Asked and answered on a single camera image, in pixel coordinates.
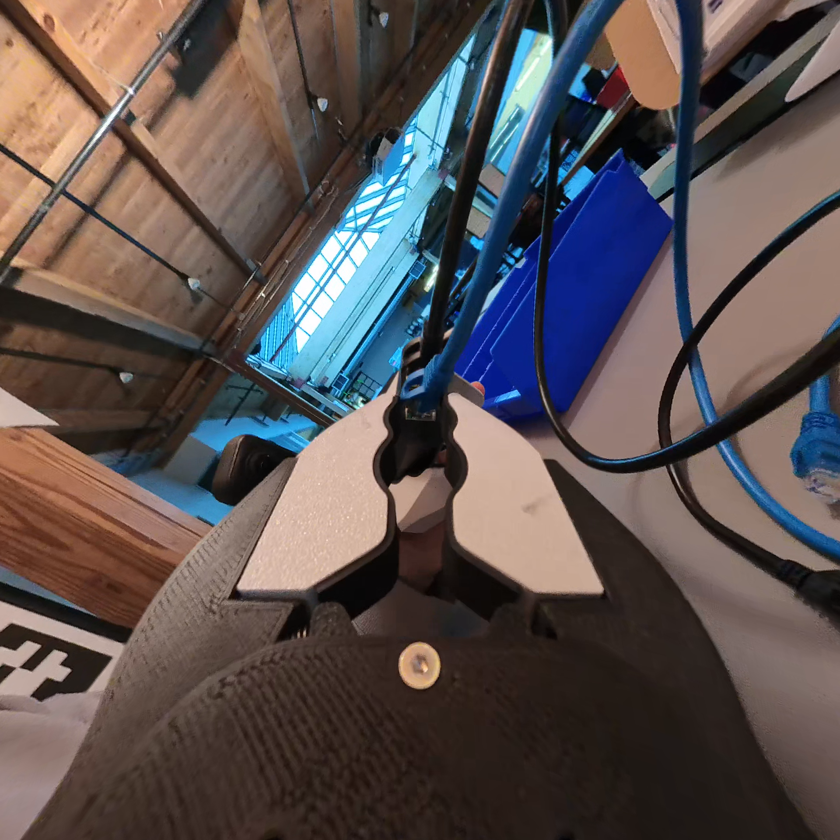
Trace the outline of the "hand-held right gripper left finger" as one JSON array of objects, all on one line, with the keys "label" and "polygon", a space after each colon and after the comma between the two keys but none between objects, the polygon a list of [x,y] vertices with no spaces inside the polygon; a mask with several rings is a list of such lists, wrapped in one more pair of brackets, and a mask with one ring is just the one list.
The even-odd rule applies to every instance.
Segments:
[{"label": "hand-held right gripper left finger", "polygon": [[380,460],[394,401],[391,388],[301,452],[238,579],[241,599],[371,607],[393,589],[396,512]]}]

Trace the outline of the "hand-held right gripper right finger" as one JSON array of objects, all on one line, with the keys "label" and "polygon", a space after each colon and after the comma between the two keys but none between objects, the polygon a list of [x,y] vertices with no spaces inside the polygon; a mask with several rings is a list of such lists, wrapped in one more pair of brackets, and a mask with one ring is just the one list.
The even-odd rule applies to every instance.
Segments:
[{"label": "hand-held right gripper right finger", "polygon": [[594,600],[604,584],[538,450],[458,393],[443,403],[444,582],[481,617],[508,604]]}]

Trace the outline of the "black network adapter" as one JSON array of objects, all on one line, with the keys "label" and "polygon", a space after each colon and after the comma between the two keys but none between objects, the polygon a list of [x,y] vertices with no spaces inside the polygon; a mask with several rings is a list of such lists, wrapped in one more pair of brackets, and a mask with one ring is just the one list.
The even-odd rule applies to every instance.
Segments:
[{"label": "black network adapter", "polygon": [[381,456],[387,486],[407,476],[420,476],[436,459],[443,445],[442,410],[421,413],[414,402],[397,396],[385,415],[388,438]]}]

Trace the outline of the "person's left forearm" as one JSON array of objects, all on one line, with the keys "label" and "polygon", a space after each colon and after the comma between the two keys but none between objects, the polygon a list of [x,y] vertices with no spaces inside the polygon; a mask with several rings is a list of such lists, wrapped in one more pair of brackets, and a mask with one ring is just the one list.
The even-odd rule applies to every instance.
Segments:
[{"label": "person's left forearm", "polygon": [[503,836],[487,619],[415,592],[443,619],[375,638],[192,572],[100,692],[2,696],[2,838]]}]

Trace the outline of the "blue plastic bin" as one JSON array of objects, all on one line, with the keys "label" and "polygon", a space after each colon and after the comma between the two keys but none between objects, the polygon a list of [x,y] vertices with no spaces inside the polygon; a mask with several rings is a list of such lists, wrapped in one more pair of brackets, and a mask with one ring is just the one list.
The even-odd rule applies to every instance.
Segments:
[{"label": "blue plastic bin", "polygon": [[[572,405],[672,226],[621,151],[556,219],[543,301],[543,360],[559,413]],[[533,352],[535,289],[536,281],[491,348],[514,388],[485,405],[503,421],[543,412]]]},{"label": "blue plastic bin", "polygon": [[505,279],[491,290],[489,302],[456,363],[455,372],[464,380],[482,384],[486,406],[514,389],[494,361],[491,348],[535,283],[540,242],[538,237]]}]

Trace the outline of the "large skylight window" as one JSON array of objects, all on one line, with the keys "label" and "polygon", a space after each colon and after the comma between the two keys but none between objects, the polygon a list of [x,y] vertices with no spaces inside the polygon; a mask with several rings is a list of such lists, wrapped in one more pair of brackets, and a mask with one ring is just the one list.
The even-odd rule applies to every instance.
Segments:
[{"label": "large skylight window", "polygon": [[407,125],[395,173],[384,183],[375,178],[367,182],[311,259],[289,298],[248,353],[253,366],[268,363],[289,372],[292,363],[361,269],[409,193],[416,127],[415,119]]}]

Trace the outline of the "white stand base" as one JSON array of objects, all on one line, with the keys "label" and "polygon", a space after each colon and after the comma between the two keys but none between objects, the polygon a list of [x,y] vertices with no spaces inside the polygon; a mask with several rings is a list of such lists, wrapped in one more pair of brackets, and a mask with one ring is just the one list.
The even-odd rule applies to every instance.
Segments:
[{"label": "white stand base", "polygon": [[837,34],[838,30],[832,32],[831,38],[827,38],[822,43],[800,76],[796,78],[784,96],[786,103],[802,98],[839,73],[839,41],[833,39]]}]

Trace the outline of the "desk divider rail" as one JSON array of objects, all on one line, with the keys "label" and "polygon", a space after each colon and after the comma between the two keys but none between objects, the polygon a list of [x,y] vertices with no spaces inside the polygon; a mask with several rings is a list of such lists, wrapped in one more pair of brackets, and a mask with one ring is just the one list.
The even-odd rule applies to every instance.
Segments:
[{"label": "desk divider rail", "polygon": [[784,96],[805,66],[832,32],[838,30],[838,4],[827,10],[813,26],[786,46],[728,100],[703,118],[697,126],[691,155],[690,176],[696,178],[753,136],[769,127],[825,87],[838,86],[838,74],[792,103]]}]

